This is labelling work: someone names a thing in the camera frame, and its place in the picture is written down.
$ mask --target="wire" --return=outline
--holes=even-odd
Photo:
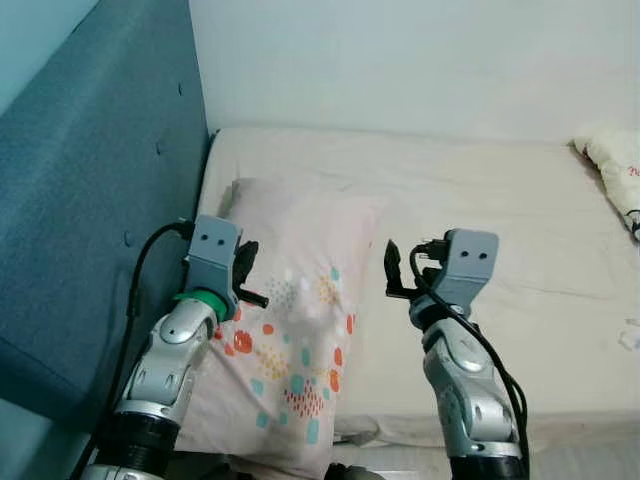
[[[475,338],[482,347],[487,351],[489,357],[493,361],[493,364],[498,370],[498,374],[502,379],[502,383],[504,384],[505,390],[507,391],[507,396],[509,397],[509,402],[511,403],[511,407],[513,408],[513,414],[516,420],[516,428],[518,430],[518,440],[520,443],[520,450],[522,452],[522,461],[524,463],[525,471],[527,474],[527,478],[529,477],[529,441],[527,438],[527,416],[528,416],[528,407],[527,400],[524,395],[524,391],[522,387],[514,380],[514,378],[507,372],[504,364],[502,363],[502,359],[498,355],[498,352],[493,348],[489,340],[487,340],[478,330],[473,328],[473,326],[468,322],[468,320],[458,312],[456,312],[451,306],[445,302],[438,294],[436,294],[431,287],[427,284],[427,282],[422,278],[422,274],[418,270],[418,265],[416,263],[416,256],[418,253],[426,253],[424,251],[424,247],[422,245],[418,245],[411,250],[409,254],[409,264],[411,266],[411,271],[413,272],[414,277],[416,278],[417,286],[424,290],[431,299],[438,304],[441,308],[443,308],[454,320],[456,320],[462,328],[464,328],[473,338]]]
[[[194,230],[193,222],[175,222],[165,225],[164,227],[156,230],[145,242],[142,250],[138,254],[138,260],[136,261],[136,266],[133,270],[133,276],[131,277],[131,284],[129,287],[129,298],[127,300],[127,322],[125,324],[124,333],[122,334],[122,341],[120,343],[120,351],[118,352],[118,358],[116,361],[116,367],[113,371],[113,378],[111,380],[111,386],[109,388],[109,393],[107,394],[107,399],[105,401],[104,410],[100,415],[98,420],[98,425],[96,429],[91,433],[87,444],[85,445],[78,461],[76,462],[73,471],[71,472],[71,476],[69,480],[80,480],[83,470],[87,466],[89,462],[89,458],[93,453],[93,450],[96,447],[98,441],[98,433],[103,429],[105,422],[108,420],[109,415],[113,411],[113,408],[116,404],[116,399],[118,397],[120,379],[122,377],[122,370],[124,369],[124,362],[127,357],[127,351],[129,350],[129,342],[131,340],[131,332],[133,331],[133,323],[137,318],[137,300],[138,300],[138,288],[140,284],[140,276],[142,274],[142,266],[144,265],[144,261],[147,258],[147,254],[153,244],[160,238],[163,234],[170,231],[175,231],[180,234],[180,236],[184,240],[191,240],[193,236]]]

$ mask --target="white bed sheet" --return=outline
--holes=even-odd
[[[306,182],[386,195],[336,434],[441,446],[421,333],[384,295],[383,252],[453,227],[500,237],[494,277],[473,319],[524,387],[533,448],[640,431],[638,255],[597,172],[569,147],[415,136],[224,129],[200,212],[216,214],[236,178]],[[403,265],[405,282],[410,282]]]

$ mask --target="green ring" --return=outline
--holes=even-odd
[[[218,322],[224,322],[227,320],[227,312],[229,309],[227,308],[226,303],[224,303],[215,293],[211,293],[206,290],[194,290],[193,292],[179,293],[173,297],[174,300],[186,300],[188,298],[193,298],[209,305],[213,311],[216,312]]]

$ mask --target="pink pillowcase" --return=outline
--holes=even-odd
[[[258,179],[234,184],[228,218],[260,243],[245,288],[270,304],[241,303],[216,330],[177,448],[237,455],[240,471],[261,478],[324,476],[383,205]]]

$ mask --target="blue upholstered headboard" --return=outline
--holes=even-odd
[[[92,424],[136,256],[193,216],[207,147],[188,2],[100,1],[0,118],[0,397]],[[152,250],[133,352],[185,252]]]

